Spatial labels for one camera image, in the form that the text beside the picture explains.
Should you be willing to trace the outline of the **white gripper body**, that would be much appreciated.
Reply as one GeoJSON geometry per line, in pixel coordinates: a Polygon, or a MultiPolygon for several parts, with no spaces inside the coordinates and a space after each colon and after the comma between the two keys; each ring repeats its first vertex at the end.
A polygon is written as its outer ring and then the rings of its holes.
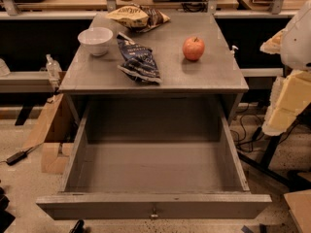
{"type": "Polygon", "coordinates": [[[281,39],[281,60],[296,70],[311,70],[311,0],[286,25],[281,39]]]}

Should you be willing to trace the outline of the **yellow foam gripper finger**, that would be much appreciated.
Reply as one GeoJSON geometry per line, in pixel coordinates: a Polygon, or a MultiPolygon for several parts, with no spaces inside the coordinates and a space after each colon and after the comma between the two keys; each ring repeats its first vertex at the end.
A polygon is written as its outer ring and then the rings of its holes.
{"type": "Polygon", "coordinates": [[[311,73],[293,70],[286,78],[277,77],[270,94],[270,105],[262,131],[278,136],[288,130],[311,103],[311,73]]]}
{"type": "Polygon", "coordinates": [[[268,54],[280,54],[284,30],[280,30],[266,42],[264,42],[259,50],[268,54]]]}

